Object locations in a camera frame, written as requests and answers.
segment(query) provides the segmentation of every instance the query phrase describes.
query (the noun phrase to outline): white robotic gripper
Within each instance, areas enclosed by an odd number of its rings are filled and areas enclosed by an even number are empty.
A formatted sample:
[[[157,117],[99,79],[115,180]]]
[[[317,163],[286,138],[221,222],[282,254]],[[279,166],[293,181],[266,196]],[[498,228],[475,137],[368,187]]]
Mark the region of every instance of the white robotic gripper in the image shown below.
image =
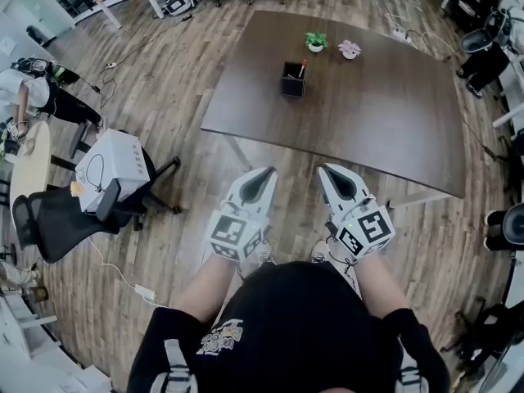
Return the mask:
[[[206,229],[206,240],[216,255],[242,262],[265,240],[276,186],[273,167],[252,170],[233,182]]]
[[[383,248],[395,230],[385,206],[378,206],[355,172],[324,163],[318,168],[324,202],[331,210],[326,223],[333,238],[346,248],[351,263]]]

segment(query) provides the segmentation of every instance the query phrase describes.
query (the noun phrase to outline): potted plant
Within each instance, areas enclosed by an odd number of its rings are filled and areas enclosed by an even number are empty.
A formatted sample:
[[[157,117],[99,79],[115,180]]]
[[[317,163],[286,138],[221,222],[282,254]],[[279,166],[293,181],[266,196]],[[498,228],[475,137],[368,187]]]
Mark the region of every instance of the potted plant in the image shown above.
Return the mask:
[[[305,35],[305,44],[312,52],[321,52],[322,48],[328,46],[326,41],[326,34],[316,34],[314,32],[308,32]]]
[[[345,39],[343,43],[339,44],[338,49],[342,51],[342,55],[344,56],[344,58],[347,58],[348,60],[353,60],[362,52],[362,50],[356,43],[352,43],[347,39]]]

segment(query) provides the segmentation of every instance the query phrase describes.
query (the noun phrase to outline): pen holder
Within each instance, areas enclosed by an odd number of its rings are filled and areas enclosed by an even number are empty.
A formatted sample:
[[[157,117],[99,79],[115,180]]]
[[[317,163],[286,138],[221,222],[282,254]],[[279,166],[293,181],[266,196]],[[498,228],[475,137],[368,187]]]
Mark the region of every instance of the pen holder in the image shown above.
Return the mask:
[[[284,70],[282,77],[280,78],[280,93],[283,96],[303,97],[305,90],[305,72],[307,67],[302,71],[300,79],[298,74],[300,73],[301,63],[297,62],[284,62]]]

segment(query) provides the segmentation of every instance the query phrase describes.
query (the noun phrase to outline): small white pot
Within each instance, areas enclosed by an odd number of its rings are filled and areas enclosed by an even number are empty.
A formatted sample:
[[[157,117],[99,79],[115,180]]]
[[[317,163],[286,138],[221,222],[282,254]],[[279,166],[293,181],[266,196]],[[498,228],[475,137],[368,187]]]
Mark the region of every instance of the small white pot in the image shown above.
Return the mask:
[[[308,48],[311,52],[321,52],[322,51],[322,48],[323,46],[322,45],[318,45],[317,47],[314,46],[314,45],[308,45]]]
[[[342,55],[344,56],[344,58],[347,58],[348,60],[353,60],[357,56],[355,52],[346,52],[346,51],[343,51]]]

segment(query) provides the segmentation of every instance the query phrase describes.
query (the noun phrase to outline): round table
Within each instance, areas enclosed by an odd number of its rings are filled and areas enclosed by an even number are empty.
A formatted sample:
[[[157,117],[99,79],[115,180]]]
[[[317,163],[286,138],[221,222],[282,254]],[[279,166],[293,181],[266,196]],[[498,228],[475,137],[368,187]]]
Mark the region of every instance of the round table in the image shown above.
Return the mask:
[[[31,151],[32,141],[34,141],[34,149]],[[46,190],[50,160],[51,133],[49,132],[49,125],[45,121],[39,121],[29,129],[13,165],[11,190],[9,192],[11,218],[13,203],[17,197],[20,195],[28,197],[34,192]]]

